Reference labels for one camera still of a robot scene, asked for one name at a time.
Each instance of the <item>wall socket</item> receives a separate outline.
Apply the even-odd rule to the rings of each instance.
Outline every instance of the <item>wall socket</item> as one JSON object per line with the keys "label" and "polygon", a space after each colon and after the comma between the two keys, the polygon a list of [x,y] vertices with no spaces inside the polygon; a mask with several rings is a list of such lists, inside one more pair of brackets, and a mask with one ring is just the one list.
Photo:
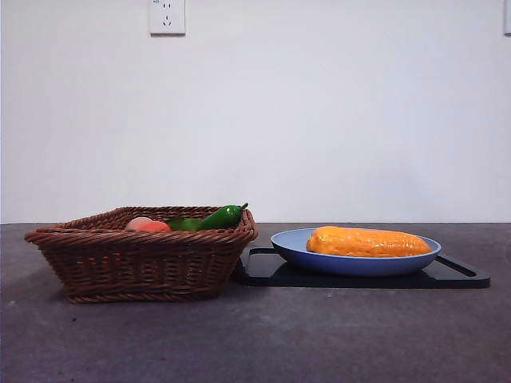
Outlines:
{"label": "wall socket", "polygon": [[151,35],[185,34],[184,0],[149,0]]}

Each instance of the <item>blue bowl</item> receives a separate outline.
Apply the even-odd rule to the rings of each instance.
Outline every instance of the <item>blue bowl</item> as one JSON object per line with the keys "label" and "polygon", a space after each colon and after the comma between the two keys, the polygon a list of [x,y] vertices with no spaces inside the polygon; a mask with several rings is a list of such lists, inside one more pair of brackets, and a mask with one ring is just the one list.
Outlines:
{"label": "blue bowl", "polygon": [[426,241],[432,251],[405,257],[354,257],[350,255],[328,255],[307,251],[307,240],[314,228],[282,231],[271,237],[273,247],[289,263],[328,274],[359,277],[389,277],[420,271],[432,263],[442,246],[432,239]]}

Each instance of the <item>black tray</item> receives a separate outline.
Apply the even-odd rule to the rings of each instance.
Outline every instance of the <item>black tray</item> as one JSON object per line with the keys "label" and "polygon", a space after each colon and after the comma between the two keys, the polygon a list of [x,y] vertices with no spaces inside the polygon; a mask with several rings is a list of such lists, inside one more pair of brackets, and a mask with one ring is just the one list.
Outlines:
{"label": "black tray", "polygon": [[427,267],[397,277],[348,277],[295,267],[272,248],[245,249],[231,276],[247,286],[349,287],[379,289],[482,289],[489,275],[443,253]]}

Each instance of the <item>wicker basket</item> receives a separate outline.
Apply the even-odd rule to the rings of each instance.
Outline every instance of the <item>wicker basket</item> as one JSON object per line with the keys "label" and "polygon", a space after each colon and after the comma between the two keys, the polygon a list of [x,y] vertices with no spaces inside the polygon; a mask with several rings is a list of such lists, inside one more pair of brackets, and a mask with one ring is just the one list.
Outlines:
{"label": "wicker basket", "polygon": [[204,218],[218,207],[120,207],[26,233],[71,302],[195,301],[217,297],[241,252],[257,237],[244,209],[232,229],[125,231],[135,217]]}

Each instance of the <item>green pepper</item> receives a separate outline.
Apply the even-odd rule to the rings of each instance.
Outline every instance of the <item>green pepper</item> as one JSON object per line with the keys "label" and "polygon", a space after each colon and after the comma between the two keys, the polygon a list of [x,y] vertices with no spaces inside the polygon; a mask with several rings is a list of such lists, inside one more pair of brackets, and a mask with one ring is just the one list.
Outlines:
{"label": "green pepper", "polygon": [[243,206],[227,205],[203,219],[177,216],[166,219],[165,222],[174,231],[226,229],[238,224],[241,219],[241,211],[247,206],[248,203]]}
{"label": "green pepper", "polygon": [[165,220],[173,231],[197,231],[200,221],[198,218],[171,217]]}
{"label": "green pepper", "polygon": [[198,230],[226,229],[235,226],[241,219],[241,211],[248,206],[227,205],[202,219]]}

